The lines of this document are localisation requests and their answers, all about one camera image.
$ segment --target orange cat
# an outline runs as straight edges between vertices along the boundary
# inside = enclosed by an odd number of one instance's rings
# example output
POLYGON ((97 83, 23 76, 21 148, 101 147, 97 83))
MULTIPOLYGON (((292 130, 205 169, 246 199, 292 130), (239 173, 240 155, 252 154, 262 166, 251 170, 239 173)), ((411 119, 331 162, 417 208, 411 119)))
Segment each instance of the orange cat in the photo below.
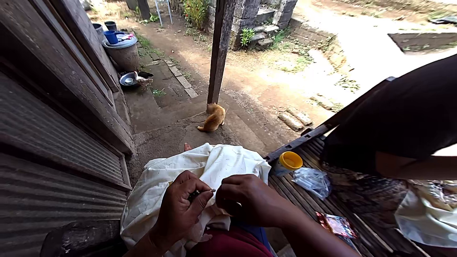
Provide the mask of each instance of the orange cat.
POLYGON ((218 129, 219 125, 224 125, 225 109, 222 106, 210 103, 207 110, 210 116, 205 120, 203 127, 197 127, 198 130, 212 132, 218 129))

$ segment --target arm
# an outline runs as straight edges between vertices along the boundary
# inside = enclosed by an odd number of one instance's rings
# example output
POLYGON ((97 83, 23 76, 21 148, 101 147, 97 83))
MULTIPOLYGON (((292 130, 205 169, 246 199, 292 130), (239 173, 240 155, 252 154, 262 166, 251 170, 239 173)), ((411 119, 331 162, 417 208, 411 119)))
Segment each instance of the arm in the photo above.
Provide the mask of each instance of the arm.
POLYGON ((216 204, 248 224, 281 228, 297 256, 360 257, 254 175, 223 179, 216 204))
POLYGON ((457 156, 429 156, 425 160, 376 152, 376 170, 401 179, 457 180, 457 156))
POLYGON ((167 188, 157 222, 124 257, 159 257, 198 222, 213 190, 190 171, 181 173, 167 188), (189 195, 200 194, 189 202, 189 195))

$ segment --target blue mug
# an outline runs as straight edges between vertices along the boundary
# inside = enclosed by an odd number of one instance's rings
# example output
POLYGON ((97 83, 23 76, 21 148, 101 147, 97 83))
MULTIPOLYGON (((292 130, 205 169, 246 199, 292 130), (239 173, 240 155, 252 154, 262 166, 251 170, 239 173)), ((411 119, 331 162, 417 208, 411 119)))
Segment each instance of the blue mug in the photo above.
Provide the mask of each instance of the blue mug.
POLYGON ((119 43, 119 40, 117 39, 118 34, 124 34, 124 32, 116 32, 114 30, 108 30, 104 31, 103 34, 105 35, 106 39, 108 42, 112 45, 119 43))

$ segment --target red package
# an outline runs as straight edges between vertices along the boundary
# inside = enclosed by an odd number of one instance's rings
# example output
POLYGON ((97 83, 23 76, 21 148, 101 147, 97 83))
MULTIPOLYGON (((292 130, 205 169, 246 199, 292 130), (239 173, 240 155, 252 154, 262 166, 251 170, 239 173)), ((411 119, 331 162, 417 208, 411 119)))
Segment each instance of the red package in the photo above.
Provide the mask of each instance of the red package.
POLYGON ((316 214, 320 224, 333 234, 349 238, 357 238, 357 235, 352 230, 351 225, 349 225, 346 218, 320 212, 316 212, 316 214))

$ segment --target gray bucket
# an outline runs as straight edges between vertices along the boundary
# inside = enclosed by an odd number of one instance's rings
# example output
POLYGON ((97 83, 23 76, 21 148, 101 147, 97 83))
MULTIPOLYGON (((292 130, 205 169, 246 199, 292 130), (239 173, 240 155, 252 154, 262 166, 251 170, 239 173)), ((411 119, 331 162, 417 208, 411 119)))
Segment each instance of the gray bucket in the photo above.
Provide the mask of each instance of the gray bucket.
POLYGON ((138 55, 136 37, 114 45, 109 44, 105 39, 102 45, 122 70, 130 72, 140 69, 140 56, 138 55))
POLYGON ((105 26, 108 30, 114 30, 114 31, 117 31, 117 26, 116 26, 116 23, 114 21, 106 21, 105 22, 105 26))
POLYGON ((105 39, 105 35, 103 35, 103 27, 100 23, 92 23, 92 25, 94 26, 95 31, 97 31, 98 41, 102 43, 105 39))

